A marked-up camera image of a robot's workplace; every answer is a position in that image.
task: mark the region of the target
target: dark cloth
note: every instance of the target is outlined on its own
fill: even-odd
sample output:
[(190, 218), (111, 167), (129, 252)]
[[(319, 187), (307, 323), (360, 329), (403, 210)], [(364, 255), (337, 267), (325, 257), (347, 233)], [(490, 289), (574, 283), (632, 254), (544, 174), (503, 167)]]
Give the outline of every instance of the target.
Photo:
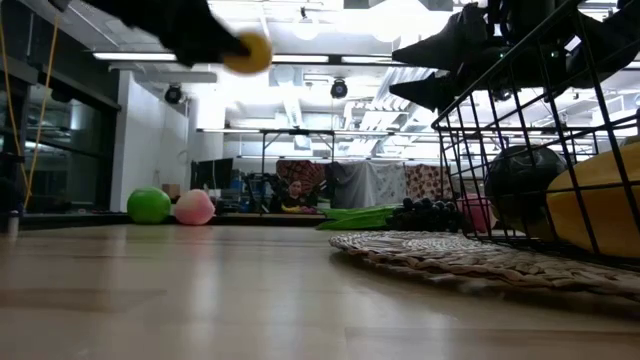
[(299, 196), (297, 199), (294, 199), (291, 196), (287, 196), (282, 199), (282, 205), (291, 208), (296, 206), (309, 206), (309, 203), (307, 202), (307, 198), (303, 196)]

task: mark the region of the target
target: pink ball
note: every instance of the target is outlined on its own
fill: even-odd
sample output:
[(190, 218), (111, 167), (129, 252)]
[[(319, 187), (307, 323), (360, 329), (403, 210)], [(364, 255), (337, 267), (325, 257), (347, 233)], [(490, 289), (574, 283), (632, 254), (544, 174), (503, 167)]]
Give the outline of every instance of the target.
[(458, 200), (459, 209), (465, 218), (473, 225), (476, 231), (481, 233), (489, 232), (489, 229), (492, 229), (496, 225), (496, 222), (498, 222), (491, 212), (489, 200), (479, 199), (476, 194), (467, 194), (466, 198), (467, 201), (463, 201), (463, 199)]
[(184, 225), (204, 225), (215, 212), (209, 195), (202, 190), (191, 190), (182, 195), (174, 209), (176, 219)]

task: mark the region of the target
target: cardboard box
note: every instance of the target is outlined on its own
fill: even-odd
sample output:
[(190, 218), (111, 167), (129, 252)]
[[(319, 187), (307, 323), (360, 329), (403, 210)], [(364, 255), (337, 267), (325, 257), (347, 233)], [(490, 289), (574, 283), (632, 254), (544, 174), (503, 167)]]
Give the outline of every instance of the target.
[(164, 191), (171, 199), (175, 199), (180, 196), (179, 184), (162, 184), (162, 191)]

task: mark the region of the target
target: rope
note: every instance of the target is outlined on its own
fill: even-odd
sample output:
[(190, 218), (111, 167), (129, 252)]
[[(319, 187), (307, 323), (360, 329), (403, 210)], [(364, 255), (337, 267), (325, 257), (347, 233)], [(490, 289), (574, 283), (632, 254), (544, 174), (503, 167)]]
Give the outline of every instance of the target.
[[(35, 172), (35, 168), (36, 168), (36, 164), (38, 163), (38, 146), (40, 145), (40, 136), (42, 135), (42, 122), (44, 120), (44, 114), (46, 111), (46, 107), (47, 107), (47, 92), (49, 90), (49, 84), (51, 82), (51, 72), (53, 70), (53, 58), (55, 55), (55, 51), (56, 51), (56, 43), (58, 40), (58, 24), (59, 24), (60, 18), (59, 16), (56, 15), (54, 24), (53, 24), (53, 39), (51, 40), (51, 51), (49, 53), (49, 65), (47, 68), (47, 75), (46, 75), (46, 79), (45, 79), (45, 84), (44, 84), (44, 91), (45, 91), (45, 96), (42, 98), (42, 109), (40, 111), (40, 120), (38, 121), (38, 132), (36, 134), (36, 146), (33, 150), (33, 159), (31, 160), (31, 169), (29, 170), (29, 179), (27, 181), (27, 173), (26, 170), (24, 168), (24, 164), (20, 164), (20, 168), (22, 170), (22, 176), (24, 178), (25, 184), (26, 184), (26, 195), (25, 195), (25, 199), (24, 199), (24, 209), (27, 209), (27, 206), (29, 205), (29, 199), (31, 198), (31, 185), (33, 184), (33, 174)], [(18, 130), (16, 127), (16, 121), (15, 121), (15, 115), (13, 112), (13, 103), (11, 102), (11, 87), (9, 86), (9, 68), (8, 68), (8, 59), (7, 59), (7, 52), (6, 52), (6, 48), (5, 48), (5, 41), (4, 41), (5, 37), (4, 37), (4, 26), (2, 24), (2, 22), (0, 22), (0, 46), (2, 46), (2, 61), (4, 64), (4, 78), (5, 78), (5, 84), (6, 84), (6, 88), (7, 88), (7, 105), (9, 107), (9, 115), (11, 118), (11, 126), (13, 128), (13, 140), (16, 143), (16, 149), (17, 149), (17, 153), (19, 156), (22, 156), (22, 151), (20, 150), (20, 141), (18, 140)]]

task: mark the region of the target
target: round jute mat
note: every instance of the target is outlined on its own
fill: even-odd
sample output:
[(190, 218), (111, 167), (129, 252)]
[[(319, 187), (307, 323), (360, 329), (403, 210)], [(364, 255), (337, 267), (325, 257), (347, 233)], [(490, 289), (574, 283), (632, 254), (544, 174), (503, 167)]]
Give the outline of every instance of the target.
[(459, 234), (363, 232), (333, 236), (329, 243), (396, 272), (448, 273), (640, 301), (640, 273), (482, 243)]

